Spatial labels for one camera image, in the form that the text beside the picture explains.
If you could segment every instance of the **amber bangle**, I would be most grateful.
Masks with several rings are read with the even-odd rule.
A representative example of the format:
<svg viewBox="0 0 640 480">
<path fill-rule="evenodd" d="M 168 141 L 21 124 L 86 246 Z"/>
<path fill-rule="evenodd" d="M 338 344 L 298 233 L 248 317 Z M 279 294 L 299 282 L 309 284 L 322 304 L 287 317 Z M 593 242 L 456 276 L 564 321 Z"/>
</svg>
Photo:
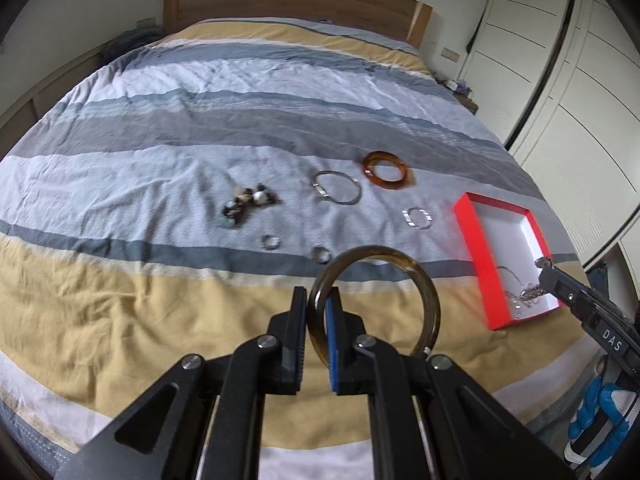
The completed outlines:
<svg viewBox="0 0 640 480">
<path fill-rule="evenodd" d="M 377 176 L 373 172 L 373 167 L 380 160 L 386 160 L 387 162 L 391 162 L 398 170 L 400 170 L 400 179 L 399 180 L 384 180 Z M 400 160 L 393 153 L 389 152 L 371 152 L 367 155 L 362 161 L 362 167 L 364 170 L 365 176 L 372 181 L 376 186 L 384 187 L 385 189 L 400 189 L 401 187 L 406 186 L 407 177 L 409 172 L 406 168 L 406 164 Z"/>
<path fill-rule="evenodd" d="M 352 263 L 371 258 L 395 265 L 415 283 L 422 300 L 424 318 L 422 331 L 411 355 L 426 355 L 433 349 L 440 331 L 440 300 L 433 282 L 424 269 L 410 256 L 382 245 L 366 245 L 343 252 L 334 258 L 316 278 L 306 308 L 306 324 L 309 337 L 321 361 L 329 366 L 329 351 L 324 330 L 324 304 L 336 278 Z"/>
</svg>

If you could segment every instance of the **bedspread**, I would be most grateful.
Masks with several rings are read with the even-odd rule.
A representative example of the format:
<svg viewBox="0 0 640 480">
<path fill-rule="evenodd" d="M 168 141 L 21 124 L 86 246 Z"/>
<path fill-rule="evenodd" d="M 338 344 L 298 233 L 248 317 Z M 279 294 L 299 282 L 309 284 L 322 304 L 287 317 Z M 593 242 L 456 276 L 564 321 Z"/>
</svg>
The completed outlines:
<svg viewBox="0 0 640 480">
<path fill-rule="evenodd" d="M 361 174 L 400 156 L 414 186 Z M 316 171 L 361 181 L 356 205 L 323 201 Z M 217 225 L 237 188 L 281 203 Z M 561 268 L 584 273 L 532 179 L 436 84 L 412 47 L 299 20 L 210 20 L 98 70 L 0 163 L 0 413 L 55 472 L 181 356 L 233 351 L 287 310 L 333 254 L 382 244 L 414 257 L 442 304 L 436 351 L 533 430 L 574 399 L 594 344 L 567 309 L 486 329 L 453 205 L 465 191 L 533 211 Z M 429 211 L 428 230 L 402 210 Z M 265 251 L 264 234 L 281 246 Z M 409 351 L 422 311 L 395 267 L 359 262 L 346 310 Z M 302 391 L 269 397 L 263 479 L 371 479 L 366 400 L 335 397 L 307 345 Z"/>
</svg>

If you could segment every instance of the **red box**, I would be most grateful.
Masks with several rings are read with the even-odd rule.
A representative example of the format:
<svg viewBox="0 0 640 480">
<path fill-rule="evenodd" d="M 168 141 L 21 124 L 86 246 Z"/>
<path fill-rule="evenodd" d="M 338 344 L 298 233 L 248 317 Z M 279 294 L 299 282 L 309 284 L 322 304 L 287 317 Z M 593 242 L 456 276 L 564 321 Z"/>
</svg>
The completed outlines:
<svg viewBox="0 0 640 480">
<path fill-rule="evenodd" d="M 538 284 L 535 261 L 549 256 L 542 231 L 530 210 L 495 198 L 465 193 L 454 206 L 471 254 L 489 329 L 540 316 L 560 306 L 551 294 L 521 303 L 522 289 Z"/>
</svg>

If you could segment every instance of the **striped bedspread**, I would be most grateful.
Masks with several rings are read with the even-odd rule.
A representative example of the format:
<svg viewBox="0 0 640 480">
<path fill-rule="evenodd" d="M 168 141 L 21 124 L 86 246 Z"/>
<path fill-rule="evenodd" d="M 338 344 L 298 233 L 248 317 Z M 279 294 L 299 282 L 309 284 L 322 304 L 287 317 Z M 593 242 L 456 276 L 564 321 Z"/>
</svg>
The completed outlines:
<svg viewBox="0 0 640 480">
<path fill-rule="evenodd" d="M 357 161 L 400 156 L 415 185 L 386 190 Z M 323 202 L 320 170 L 357 178 Z M 216 224 L 238 187 L 281 203 Z M 213 20 L 116 60 L 56 104 L 0 163 L 0 415 L 55 472 L 181 356 L 233 351 L 287 310 L 333 254 L 408 253 L 442 303 L 436 350 L 532 430 L 576 398 L 594 345 L 565 310 L 485 328 L 452 206 L 465 191 L 531 209 L 556 262 L 584 274 L 561 223 L 497 137 L 437 85 L 407 44 L 299 20 Z M 428 230 L 402 210 L 429 211 Z M 265 251 L 264 234 L 281 246 Z M 409 351 L 417 292 L 386 264 L 338 282 L 345 309 Z M 302 392 L 270 397 L 262 479 L 372 478 L 366 400 L 335 397 L 307 345 Z"/>
</svg>

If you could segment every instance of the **wooden headboard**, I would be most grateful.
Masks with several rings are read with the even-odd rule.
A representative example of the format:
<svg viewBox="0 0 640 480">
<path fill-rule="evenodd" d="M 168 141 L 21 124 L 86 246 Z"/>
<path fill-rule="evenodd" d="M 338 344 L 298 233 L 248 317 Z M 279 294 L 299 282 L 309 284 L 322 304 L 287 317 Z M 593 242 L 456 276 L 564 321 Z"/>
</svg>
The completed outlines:
<svg viewBox="0 0 640 480">
<path fill-rule="evenodd" d="M 164 0 L 164 31 L 172 34 L 207 18 L 328 20 L 419 47 L 431 7 L 415 0 Z"/>
</svg>

